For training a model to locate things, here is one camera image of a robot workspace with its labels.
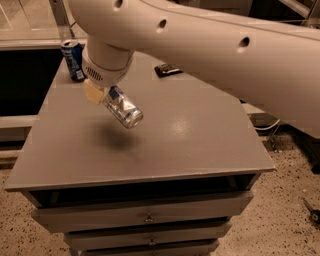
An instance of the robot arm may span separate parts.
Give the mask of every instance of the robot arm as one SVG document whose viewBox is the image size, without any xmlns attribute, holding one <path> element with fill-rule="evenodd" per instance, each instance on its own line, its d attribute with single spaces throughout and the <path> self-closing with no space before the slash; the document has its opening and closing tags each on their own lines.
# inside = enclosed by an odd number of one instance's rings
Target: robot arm
<svg viewBox="0 0 320 256">
<path fill-rule="evenodd" d="M 101 86 L 119 81 L 141 51 L 320 138 L 319 31 L 165 0 L 69 3 L 89 35 L 85 70 Z"/>
</svg>

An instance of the cabinet top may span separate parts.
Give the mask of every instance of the cabinet top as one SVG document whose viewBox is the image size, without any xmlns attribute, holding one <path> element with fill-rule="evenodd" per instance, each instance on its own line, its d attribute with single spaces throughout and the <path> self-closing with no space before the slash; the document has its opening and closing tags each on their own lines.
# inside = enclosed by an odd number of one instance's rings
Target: cabinet top
<svg viewBox="0 0 320 256">
<path fill-rule="evenodd" d="M 187 74 L 159 79 L 135 54 L 119 86 L 143 111 L 127 130 L 62 61 L 7 180 L 8 191 L 177 180 L 274 169 L 238 99 Z"/>
</svg>

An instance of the blue soda can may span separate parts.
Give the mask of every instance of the blue soda can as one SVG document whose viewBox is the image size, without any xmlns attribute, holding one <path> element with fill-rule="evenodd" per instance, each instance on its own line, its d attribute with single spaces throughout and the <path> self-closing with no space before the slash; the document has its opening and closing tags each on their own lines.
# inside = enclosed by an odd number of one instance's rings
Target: blue soda can
<svg viewBox="0 0 320 256">
<path fill-rule="evenodd" d="M 70 77 L 82 82 L 86 77 L 82 71 L 82 46 L 77 40 L 66 40 L 61 44 L 61 52 L 66 59 Z"/>
</svg>

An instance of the soda can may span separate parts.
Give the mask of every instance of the soda can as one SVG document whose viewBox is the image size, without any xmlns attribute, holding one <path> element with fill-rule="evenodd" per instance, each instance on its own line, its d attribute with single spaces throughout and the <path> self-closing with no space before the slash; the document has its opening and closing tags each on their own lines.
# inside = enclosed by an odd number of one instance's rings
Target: soda can
<svg viewBox="0 0 320 256">
<path fill-rule="evenodd" d="M 127 128 L 135 127 L 143 118 L 139 108 L 129 97 L 117 86 L 110 88 L 108 94 L 102 100 L 111 113 Z"/>
<path fill-rule="evenodd" d="M 74 39 L 61 44 L 61 52 L 66 59 L 70 77 L 76 82 L 82 82 L 86 78 L 82 70 L 82 50 L 81 44 Z"/>
</svg>

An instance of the terrazzo floor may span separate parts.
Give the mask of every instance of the terrazzo floor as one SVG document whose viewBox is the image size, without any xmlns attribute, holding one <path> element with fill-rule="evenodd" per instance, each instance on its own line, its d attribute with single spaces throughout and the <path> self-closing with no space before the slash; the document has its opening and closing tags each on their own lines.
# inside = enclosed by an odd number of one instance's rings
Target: terrazzo floor
<svg viewBox="0 0 320 256">
<path fill-rule="evenodd" d="M 253 200 L 231 219 L 231 230 L 211 256 L 320 255 L 320 228 L 302 202 L 306 197 L 320 208 L 320 175 L 310 171 L 293 132 L 277 138 L 279 153 L 265 145 L 277 171 L 255 183 Z M 0 256 L 70 255 L 61 234 L 49 234 L 31 219 L 34 207 L 21 194 L 3 190 L 9 174 L 0 170 Z"/>
</svg>

